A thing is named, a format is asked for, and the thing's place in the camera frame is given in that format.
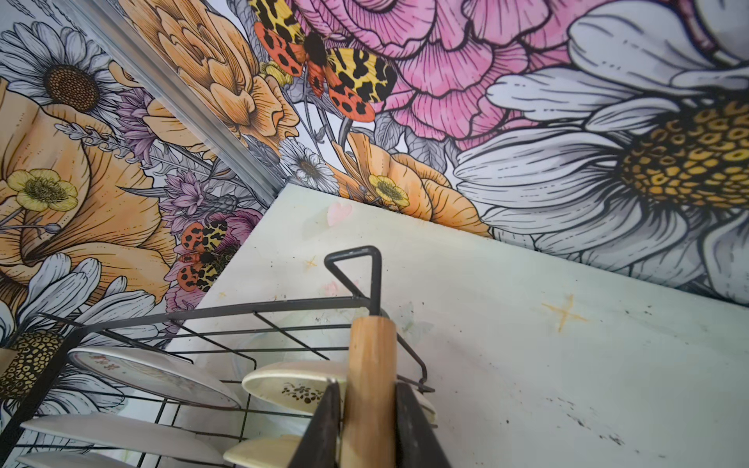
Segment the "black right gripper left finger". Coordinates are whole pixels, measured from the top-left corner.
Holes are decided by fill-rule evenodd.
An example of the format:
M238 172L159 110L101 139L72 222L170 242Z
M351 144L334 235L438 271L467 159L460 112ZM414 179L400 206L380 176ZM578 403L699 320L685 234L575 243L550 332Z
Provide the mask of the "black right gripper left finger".
M330 381L289 468L337 467L337 440L341 428L341 390Z

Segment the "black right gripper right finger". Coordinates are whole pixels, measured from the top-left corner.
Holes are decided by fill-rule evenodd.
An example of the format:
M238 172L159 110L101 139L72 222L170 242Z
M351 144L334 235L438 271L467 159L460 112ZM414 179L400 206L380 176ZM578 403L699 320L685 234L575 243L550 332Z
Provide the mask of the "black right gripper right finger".
M396 466L399 468L450 468L413 389L396 384Z

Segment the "black wire dish rack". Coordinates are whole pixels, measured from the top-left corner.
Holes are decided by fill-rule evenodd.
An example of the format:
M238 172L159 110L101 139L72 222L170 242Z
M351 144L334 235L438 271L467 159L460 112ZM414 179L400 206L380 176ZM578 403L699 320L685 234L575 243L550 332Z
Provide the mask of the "black wire dish rack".
M359 257L369 257L372 261L371 269L371 296L366 296L360 289L349 279L345 273L337 266L340 261L349 261L349 259L359 259ZM63 319L56 319L51 317L52 320L56 320L66 325L74 327L74 331L69 335L60 345L58 351L52 357L50 361L50 367L46 368L41 374L39 380L34 384L33 388L29 391L28 396L21 402L21 407L14 414L11 421L8 423L3 433L1 434L1 459L6 462L13 450L15 449L30 449L30 450L41 450L41 449L60 449L57 452L74 452L75 450L85 450L86 454L94 454L93 450L123 450L122 448L111 448L98 444L90 444L86 442L80 442L84 445L63 445L63 444L42 444L39 442L29 444L19 444L19 440L23 437L25 432L34 432L36 434L42 434L39 432L27 430L21 428L21 424L25 421L34 419L32 411L37 411L43 403L43 398L46 398L49 392L53 389L53 385L56 385L61 381L60 373L65 371L69 366L73 366L72 362L68 359L67 353L76 348L83 339L87 339L89 335L100 335L101 337L108 337L114 339L117 342L124 343L128 346L126 348L138 348L144 350L155 351L163 354L169 354L171 356L187 360L194 364L194 361L189 358L192 355L231 355L233 356L232 363L236 364L239 360L244 360L247 365L252 365L252 371L260 368L258 360L255 357L257 354L263 353L311 353L318 358L322 358L324 361L329 361L329 357L323 354L323 351L337 351L343 352L348 351L348 346L312 346L307 342L299 339L293 333L295 332L329 332L329 331L349 331L351 325L341 324L320 324L320 325L305 325L305 326L281 326L272 322L265 315L269 313L290 313L290 312L304 312L305 317L311 317L313 311L322 311L328 309L353 309L357 307L364 307L368 310L368 314L373 315L375 306L380 305L380 299L382 296L382 254L374 246L363 246L355 249L349 249L336 253L329 253L324 259L326 269L331 273L335 280L339 281L343 286L351 293L351 296L336 296L335 298L305 298L304 300L282 300L282 301L267 301L267 302L252 302L247 304L234 304L225 306L209 307L206 309L195 309L187 311L179 311L172 314L161 314L154 316L147 316L142 318L127 319L122 321L106 322L101 324L94 324L85 326L78 324L74 321L64 321ZM224 319L229 317L239 316L252 316L259 321L265 323L265 329L237 329L228 331L197 331L193 328L185 325L187 321L198 320L198 319ZM117 331L130 329L139 325L157 325L157 322L161 323L164 320L170 319L173 325L181 330L181 335L176 335L175 339L198 339L211 345L211 348L198 350L183 350L183 351L167 351L165 349L156 348L146 344L147 339L129 339L117 333ZM281 335L284 339L292 341L298 345L298 347L258 347L258 348L234 348L228 344L219 342L214 337L249 337L251 340L256 338L256 335ZM421 395L417 397L417 401L424 400L424 393L434 393L435 389L425 385L428 380L427 366L419 354L413 350L413 348L407 343L407 341L397 335L397 342L400 347L408 353L413 361L415 361L421 368L421 378L419 380L412 380L400 376L398 374L397 379L399 382L407 383L415 393ZM243 401L242 406L238 409L213 409L192 404L184 404L176 400L172 400L166 397L157 396L154 394L151 397L142 397L138 395L123 395L125 399L135 399L146 403L159 404L158 414L154 417L154 423L159 424L161 421L164 411L166 411L167 405L174 405L177 409L174 409L173 422L171 427L174 426L179 416L181 408L194 408L206 411L224 411L225 413L241 413L242 415L242 426L241 431L237 435L229 435L224 433L216 432L200 432L192 430L196 435L203 435L206 437L218 437L224 439L236 440L243 442L242 436L245 434L247 429L247 417L248 415L269 415L270 417L285 417L285 418L297 418L297 419L312 419L313 415L306 415L298 411L297 413L291 413L290 411L267 411L266 409L251 409L250 405L255 397L247 393L247 398Z

